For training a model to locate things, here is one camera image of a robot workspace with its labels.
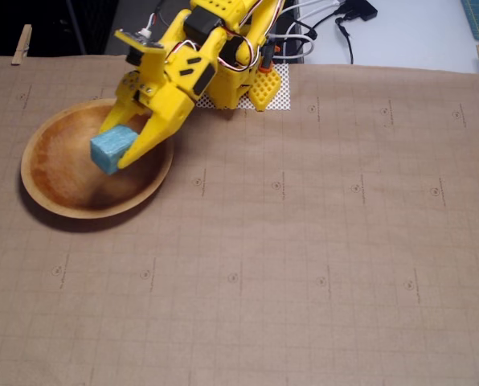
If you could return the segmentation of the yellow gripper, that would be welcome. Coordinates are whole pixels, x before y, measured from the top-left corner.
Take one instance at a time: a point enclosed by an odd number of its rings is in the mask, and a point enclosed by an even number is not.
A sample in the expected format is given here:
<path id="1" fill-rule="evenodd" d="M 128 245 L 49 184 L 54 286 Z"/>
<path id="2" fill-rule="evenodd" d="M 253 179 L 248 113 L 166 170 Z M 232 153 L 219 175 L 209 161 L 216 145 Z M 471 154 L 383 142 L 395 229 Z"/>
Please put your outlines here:
<path id="1" fill-rule="evenodd" d="M 209 10 L 183 10 L 158 41 L 146 27 L 125 33 L 126 61 L 134 70 L 117 86 L 117 100 L 99 134 L 126 125 L 136 115 L 153 116 L 118 161 L 125 169 L 173 136 L 219 69 L 219 53 L 227 41 L 223 20 Z"/>

